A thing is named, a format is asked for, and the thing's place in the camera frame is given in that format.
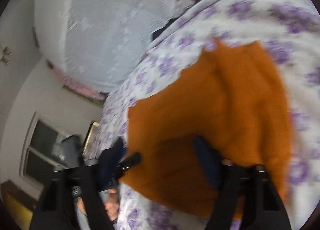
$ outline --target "floral bedsheet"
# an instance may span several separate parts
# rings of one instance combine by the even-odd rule
[[[144,60],[105,102],[91,158],[118,136],[128,139],[128,108],[174,82],[213,50],[214,36],[231,46],[260,40],[287,87],[294,148],[288,182],[293,229],[299,229],[320,199],[320,17],[311,0],[202,0],[151,43]],[[147,200],[120,187],[119,230],[204,229],[206,220]],[[237,229],[235,221],[232,228]]]

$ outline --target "window pane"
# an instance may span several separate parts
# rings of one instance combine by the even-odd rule
[[[65,156],[60,144],[63,139],[65,139],[63,135],[38,120],[30,146],[48,158],[65,165]]]
[[[52,171],[52,165],[45,162],[32,152],[29,152],[25,174],[46,185],[49,180],[51,180]]]

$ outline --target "window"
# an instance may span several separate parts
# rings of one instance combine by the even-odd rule
[[[25,140],[20,175],[38,186],[45,185],[55,166],[66,166],[61,141],[67,137],[35,113]]]

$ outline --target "wall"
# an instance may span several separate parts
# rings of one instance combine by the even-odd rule
[[[12,52],[8,66],[0,63],[0,139],[13,101],[41,57],[33,26],[34,0],[10,0],[0,17],[0,43]]]
[[[35,113],[71,134],[85,137],[91,120],[100,121],[102,109],[62,90],[41,59],[23,84],[11,108],[0,149],[0,179],[11,179],[26,193],[37,198],[40,191],[19,177],[20,158],[28,126]]]

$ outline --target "orange cloth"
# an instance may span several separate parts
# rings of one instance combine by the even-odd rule
[[[177,81],[138,101],[128,116],[128,155],[140,152],[142,163],[122,181],[146,198],[210,217],[218,193],[194,151],[201,135],[239,165],[264,164],[284,199],[291,124],[279,75],[258,42],[202,51]]]

